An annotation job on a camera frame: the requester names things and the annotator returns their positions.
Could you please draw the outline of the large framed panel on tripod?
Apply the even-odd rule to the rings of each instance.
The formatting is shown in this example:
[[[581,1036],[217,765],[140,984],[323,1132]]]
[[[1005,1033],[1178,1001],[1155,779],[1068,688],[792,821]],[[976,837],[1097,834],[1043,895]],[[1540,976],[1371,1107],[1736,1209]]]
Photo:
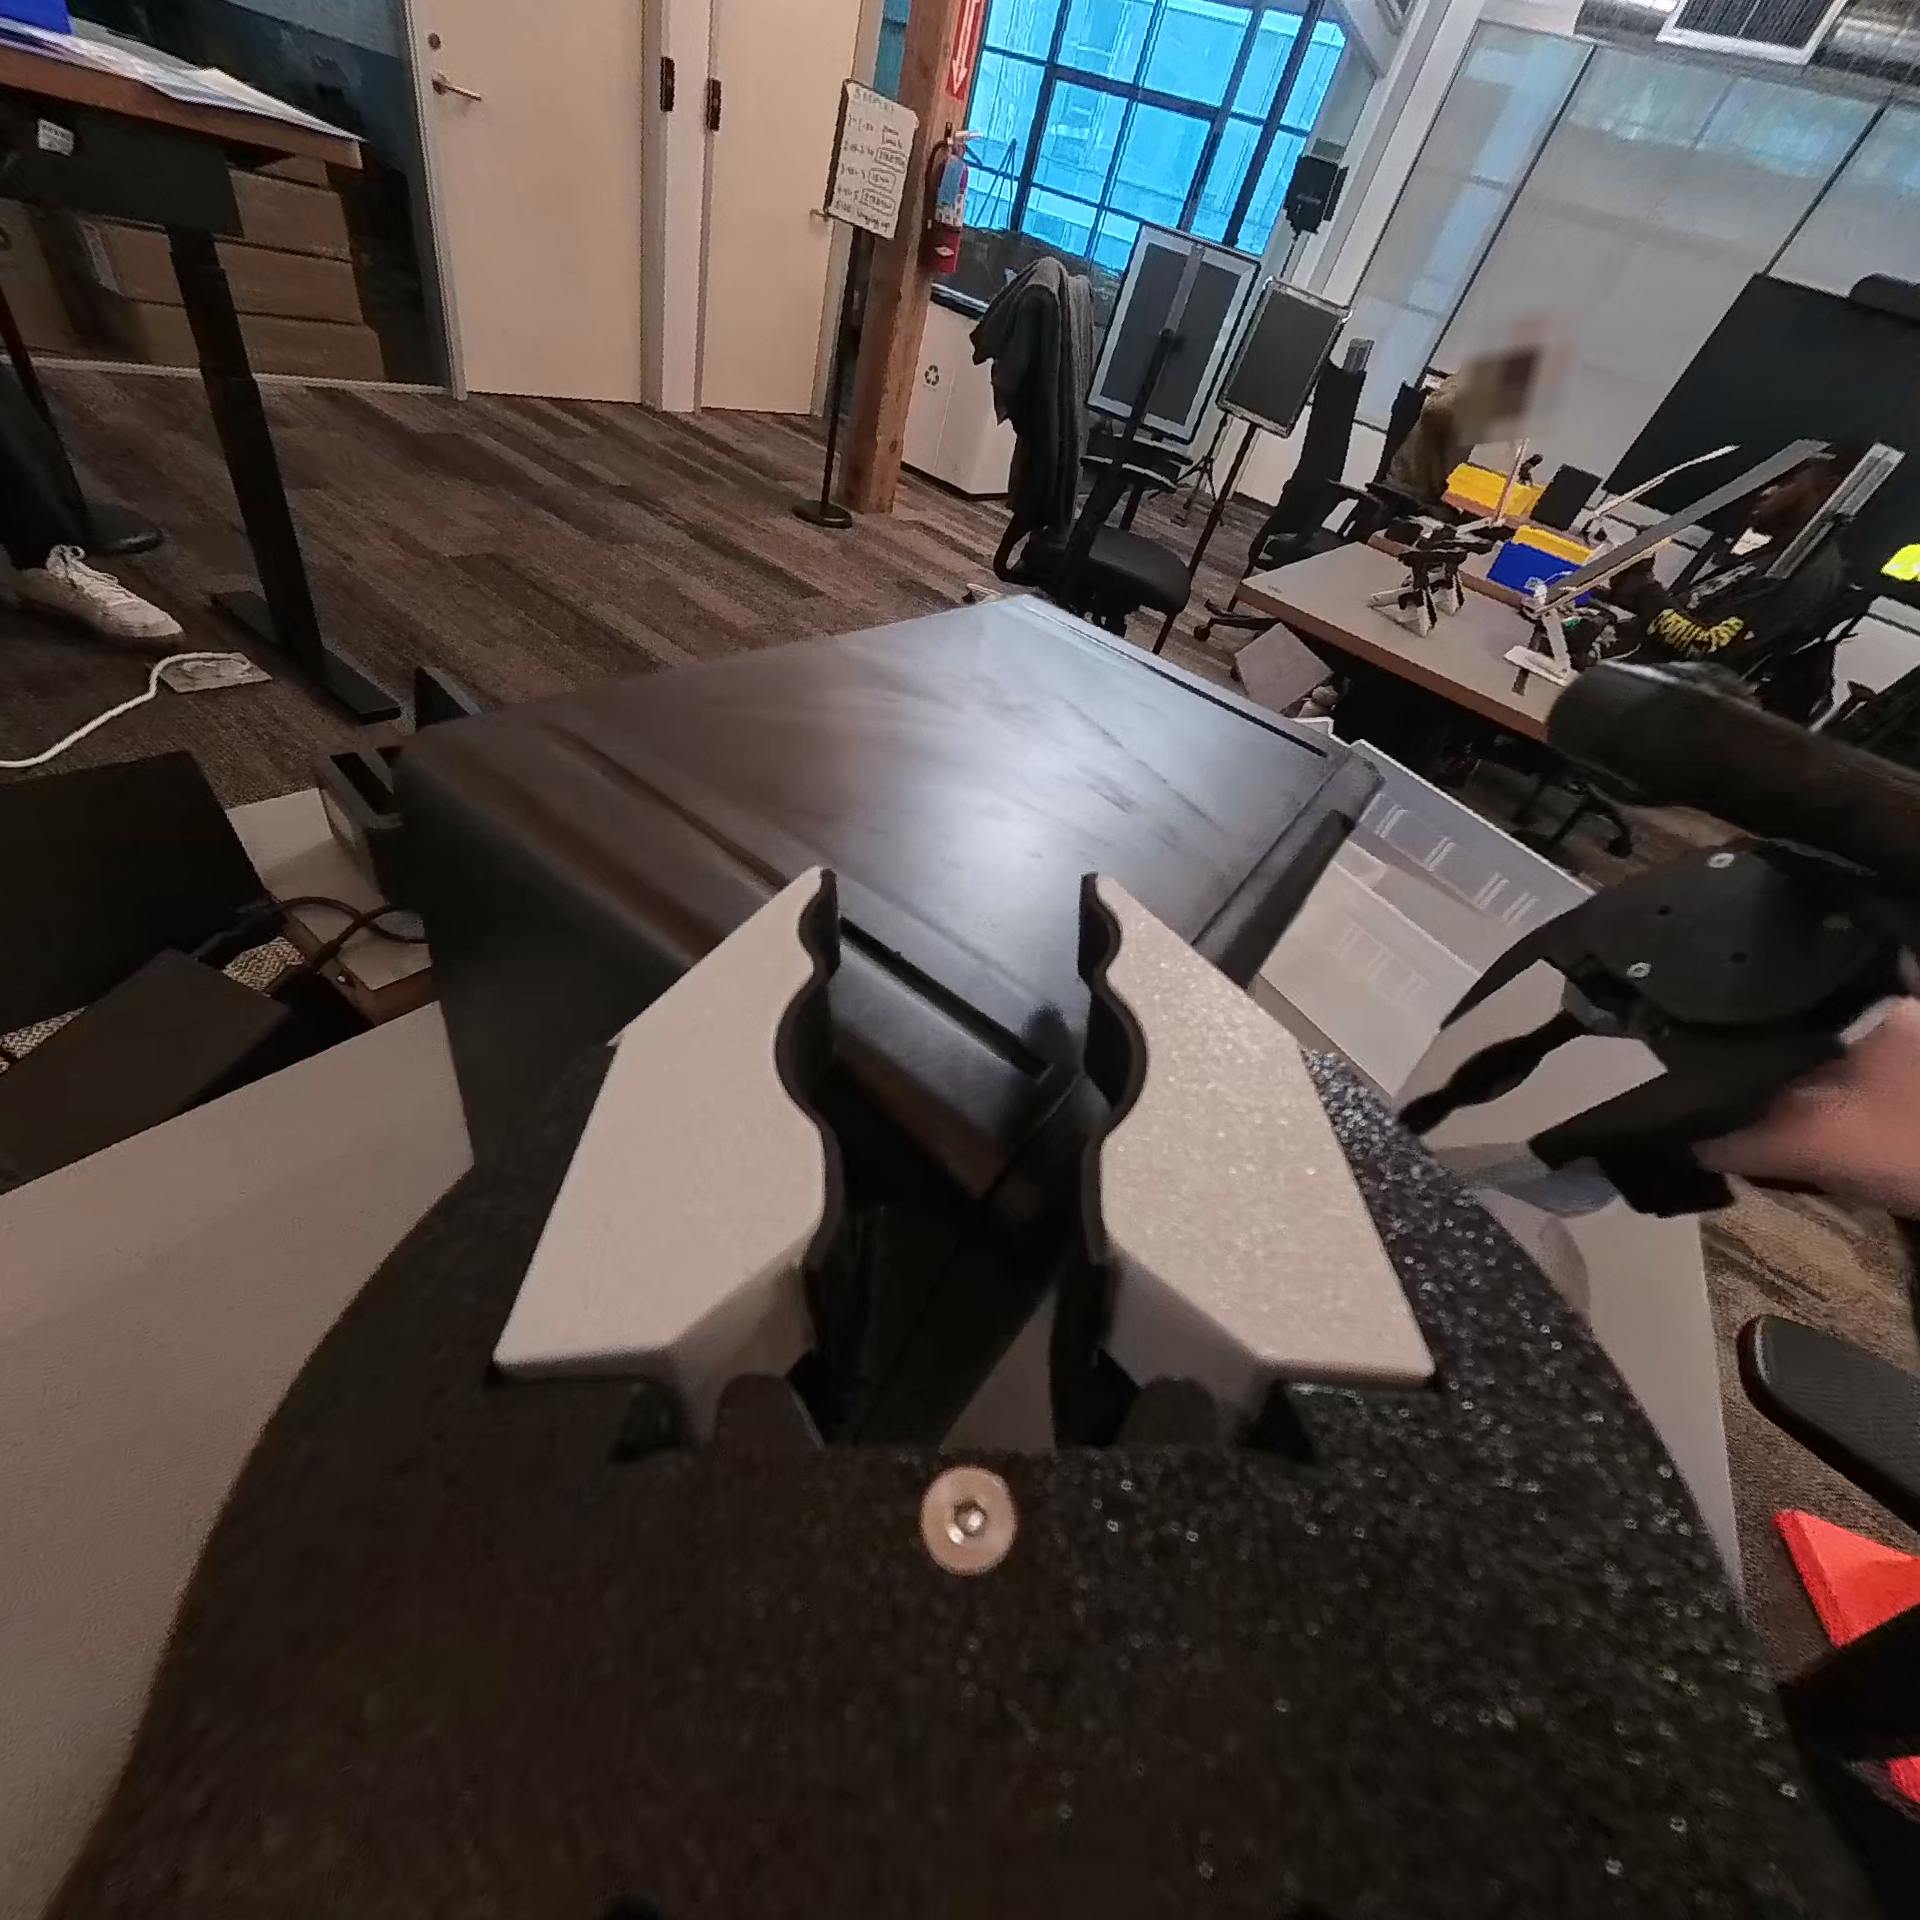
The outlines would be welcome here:
[[[1184,474],[1260,281],[1260,256],[1139,226],[1088,394],[1088,506],[1110,524]]]

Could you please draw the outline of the large grid window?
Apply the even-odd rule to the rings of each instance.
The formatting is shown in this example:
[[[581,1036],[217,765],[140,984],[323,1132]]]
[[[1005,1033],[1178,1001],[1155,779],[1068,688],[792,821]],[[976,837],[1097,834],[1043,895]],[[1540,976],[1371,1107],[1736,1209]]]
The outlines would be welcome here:
[[[1380,76],[1355,5],[995,2],[945,291],[1057,256],[1109,297],[1146,225],[1282,259],[1296,165],[1347,152]]]

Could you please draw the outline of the dark grey jacket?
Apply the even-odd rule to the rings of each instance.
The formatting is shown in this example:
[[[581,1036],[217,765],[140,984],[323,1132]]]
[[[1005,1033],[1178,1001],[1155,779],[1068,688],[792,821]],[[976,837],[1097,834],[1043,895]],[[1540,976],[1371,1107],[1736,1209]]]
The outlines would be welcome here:
[[[1080,513],[1096,367],[1090,279],[1037,256],[972,329],[992,376],[995,417],[1014,431],[1005,497],[1012,536],[1064,545]]]

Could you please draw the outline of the small framed panel on tripod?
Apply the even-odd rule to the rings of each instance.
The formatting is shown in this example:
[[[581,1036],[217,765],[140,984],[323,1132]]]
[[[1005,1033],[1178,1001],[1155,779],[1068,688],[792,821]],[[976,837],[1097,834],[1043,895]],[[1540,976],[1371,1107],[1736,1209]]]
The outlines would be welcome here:
[[[1257,440],[1284,440],[1294,433],[1348,315],[1348,307],[1310,295],[1289,281],[1265,283],[1212,394],[1218,413],[1216,441],[1222,441],[1233,423],[1240,426],[1240,441],[1226,471],[1216,471],[1216,447],[1202,461],[1212,503],[1190,554],[1186,588],[1194,588]]]

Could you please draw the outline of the black drawer cabinet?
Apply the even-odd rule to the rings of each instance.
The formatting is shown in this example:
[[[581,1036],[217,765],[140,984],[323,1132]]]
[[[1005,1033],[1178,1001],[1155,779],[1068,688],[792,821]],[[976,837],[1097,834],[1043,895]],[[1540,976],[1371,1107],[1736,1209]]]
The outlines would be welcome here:
[[[854,1250],[830,1439],[938,1443],[1037,1311],[1106,1108],[1081,877],[1249,987],[1369,760],[1033,596],[429,728],[400,842],[476,1155],[808,869],[836,876],[822,1108]]]

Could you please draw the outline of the person's right hand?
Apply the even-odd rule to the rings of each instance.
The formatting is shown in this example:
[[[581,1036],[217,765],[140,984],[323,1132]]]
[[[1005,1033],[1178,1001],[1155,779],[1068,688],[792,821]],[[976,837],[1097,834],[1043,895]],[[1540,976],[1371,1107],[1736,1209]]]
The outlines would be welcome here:
[[[1696,1162],[1749,1185],[1917,1219],[1917,1003],[1899,999],[1844,1055],[1793,1083]]]

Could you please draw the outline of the clear plastic drawer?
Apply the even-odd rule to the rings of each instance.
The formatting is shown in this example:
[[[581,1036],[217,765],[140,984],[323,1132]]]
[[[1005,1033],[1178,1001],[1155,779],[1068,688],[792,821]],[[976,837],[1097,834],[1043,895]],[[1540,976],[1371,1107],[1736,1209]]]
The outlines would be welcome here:
[[[1396,1093],[1517,940],[1592,888],[1358,743],[1379,788],[1256,979],[1305,1045]]]

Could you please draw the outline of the black box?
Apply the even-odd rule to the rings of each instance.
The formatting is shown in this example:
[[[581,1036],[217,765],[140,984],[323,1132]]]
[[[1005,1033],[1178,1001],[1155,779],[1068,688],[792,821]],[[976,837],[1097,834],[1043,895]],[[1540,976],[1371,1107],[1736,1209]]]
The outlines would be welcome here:
[[[248,1083],[296,1013],[162,952],[2,1073],[2,1191],[75,1165]]]

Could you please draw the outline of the white recycling bin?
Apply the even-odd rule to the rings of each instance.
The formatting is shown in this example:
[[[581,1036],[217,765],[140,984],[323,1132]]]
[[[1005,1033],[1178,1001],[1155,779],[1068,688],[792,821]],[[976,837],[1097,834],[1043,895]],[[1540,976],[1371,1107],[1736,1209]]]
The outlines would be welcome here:
[[[1018,435],[997,417],[992,367],[974,360],[978,307],[928,304],[904,431],[904,468],[970,498],[1005,498]]]

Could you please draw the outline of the white door with hinges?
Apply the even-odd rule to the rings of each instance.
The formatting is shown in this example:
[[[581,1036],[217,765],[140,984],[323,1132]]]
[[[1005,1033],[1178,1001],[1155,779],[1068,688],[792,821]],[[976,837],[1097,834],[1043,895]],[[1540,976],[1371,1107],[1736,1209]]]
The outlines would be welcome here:
[[[825,219],[848,81],[868,81],[877,5],[716,2],[709,35],[699,404],[808,417],[845,264]]]

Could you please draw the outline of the wooden pillar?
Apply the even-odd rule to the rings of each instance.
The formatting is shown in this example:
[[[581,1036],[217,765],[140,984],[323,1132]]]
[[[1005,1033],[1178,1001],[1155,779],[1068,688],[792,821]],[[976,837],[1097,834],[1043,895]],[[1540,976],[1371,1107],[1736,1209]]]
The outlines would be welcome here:
[[[854,367],[854,408],[843,459],[843,503],[852,515],[890,515],[904,467],[905,419],[932,276],[918,260],[928,154],[968,111],[945,93],[955,2],[915,2],[904,27],[896,101],[918,116],[898,229],[876,245]]]

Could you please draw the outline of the orange plastic piece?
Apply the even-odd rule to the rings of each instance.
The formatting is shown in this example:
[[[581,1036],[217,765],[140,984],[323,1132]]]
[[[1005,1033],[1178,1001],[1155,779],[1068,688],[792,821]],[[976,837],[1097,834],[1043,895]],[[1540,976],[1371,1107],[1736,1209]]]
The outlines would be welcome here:
[[[1915,1553],[1796,1507],[1772,1524],[1828,1647],[1786,1691],[1796,1733],[1841,1763],[1878,1767],[1915,1808]]]

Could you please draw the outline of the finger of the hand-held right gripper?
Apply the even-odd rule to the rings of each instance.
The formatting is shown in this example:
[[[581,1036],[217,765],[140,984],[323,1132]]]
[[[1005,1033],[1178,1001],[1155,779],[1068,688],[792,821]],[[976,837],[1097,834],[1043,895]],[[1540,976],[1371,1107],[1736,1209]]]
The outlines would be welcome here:
[[[1593,937],[1610,896],[1587,896],[1568,913],[1523,936],[1468,987],[1443,1020],[1464,1040],[1517,1040],[1552,1028],[1558,1040],[1619,1036],[1619,1013],[1585,986],[1593,972]]]
[[[1394,1115],[1404,1120],[1417,1099],[1438,1093],[1472,1057],[1526,1036],[1554,1013],[1554,1009],[1474,1009],[1446,1025],[1396,1096]],[[1660,1077],[1665,1077],[1665,1065],[1640,1040],[1596,1037],[1579,1032],[1549,1047],[1515,1088],[1478,1105],[1464,1101],[1417,1139],[1443,1159],[1458,1159],[1474,1151],[1517,1153],[1536,1135],[1597,1108],[1620,1093],[1654,1083]]]

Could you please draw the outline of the whiteboard sign on stand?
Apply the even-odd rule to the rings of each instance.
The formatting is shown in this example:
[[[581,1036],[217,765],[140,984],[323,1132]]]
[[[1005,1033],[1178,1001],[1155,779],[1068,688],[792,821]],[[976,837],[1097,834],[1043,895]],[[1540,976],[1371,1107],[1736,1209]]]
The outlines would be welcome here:
[[[880,241],[896,235],[916,131],[918,116],[913,111],[873,88],[843,83],[822,216],[848,229],[848,271],[832,327],[822,481],[817,497],[797,500],[792,511],[828,533],[845,533],[852,524],[850,511],[835,497],[841,423],[858,364],[873,252]]]

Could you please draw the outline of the red fire extinguisher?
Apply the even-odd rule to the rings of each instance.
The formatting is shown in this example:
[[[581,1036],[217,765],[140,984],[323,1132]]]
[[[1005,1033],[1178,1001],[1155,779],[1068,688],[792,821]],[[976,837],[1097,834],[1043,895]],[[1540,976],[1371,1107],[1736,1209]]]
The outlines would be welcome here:
[[[945,279],[957,267],[968,231],[970,156],[974,145],[974,131],[952,128],[928,154],[918,264],[932,279]]]

